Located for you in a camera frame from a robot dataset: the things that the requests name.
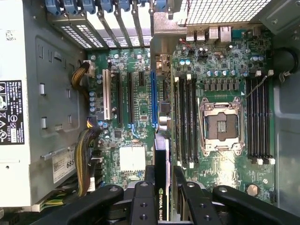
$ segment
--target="mesh vent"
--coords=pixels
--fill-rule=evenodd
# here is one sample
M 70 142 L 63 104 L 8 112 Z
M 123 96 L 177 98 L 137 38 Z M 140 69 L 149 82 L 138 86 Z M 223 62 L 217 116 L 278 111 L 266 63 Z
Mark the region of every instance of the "mesh vent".
M 250 21 L 271 0 L 182 0 L 180 11 L 190 10 L 179 24 L 232 23 Z
M 92 48 L 79 34 L 77 34 L 70 26 L 61 27 L 70 37 L 78 42 L 84 48 Z
M 85 25 L 77 25 L 78 29 L 86 36 L 97 48 L 102 48 L 103 45 L 98 41 L 98 39 L 92 34 L 89 28 Z

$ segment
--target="cpu socket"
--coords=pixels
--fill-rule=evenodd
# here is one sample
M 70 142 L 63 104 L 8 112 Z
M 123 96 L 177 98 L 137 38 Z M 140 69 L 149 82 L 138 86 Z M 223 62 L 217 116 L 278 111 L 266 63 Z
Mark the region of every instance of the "cpu socket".
M 244 144 L 244 111 L 239 97 L 232 102 L 210 103 L 198 99 L 200 141 L 204 156 L 211 151 L 234 151 L 239 156 Z

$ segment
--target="white pcie slot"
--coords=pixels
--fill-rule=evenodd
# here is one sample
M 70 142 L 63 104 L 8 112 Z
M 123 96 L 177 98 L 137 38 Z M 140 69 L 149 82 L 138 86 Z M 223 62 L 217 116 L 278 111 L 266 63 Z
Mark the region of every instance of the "white pcie slot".
M 111 120 L 112 106 L 111 106 L 111 75 L 108 69 L 103 71 L 103 106 L 104 106 L 104 119 Z

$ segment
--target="yellow wires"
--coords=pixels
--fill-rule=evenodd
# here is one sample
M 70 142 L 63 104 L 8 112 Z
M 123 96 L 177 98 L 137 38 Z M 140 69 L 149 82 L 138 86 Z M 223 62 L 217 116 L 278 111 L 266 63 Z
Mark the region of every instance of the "yellow wires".
M 72 76 L 71 84 L 75 90 L 78 90 L 80 93 L 84 95 L 84 97 L 89 100 L 89 94 L 86 88 L 80 85 L 81 79 L 84 74 L 90 68 L 90 64 L 88 62 L 84 62 L 74 73 Z

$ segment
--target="red wire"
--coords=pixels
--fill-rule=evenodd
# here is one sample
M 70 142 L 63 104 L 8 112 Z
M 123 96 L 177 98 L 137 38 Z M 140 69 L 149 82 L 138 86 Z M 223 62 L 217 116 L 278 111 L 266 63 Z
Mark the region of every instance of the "red wire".
M 189 10 L 191 9 L 191 3 L 190 3 L 190 0 L 187 0 L 187 18 L 186 18 L 186 21 L 184 22 L 184 26 L 186 27 L 187 26 L 187 21 L 188 21 L 188 13 L 189 13 Z

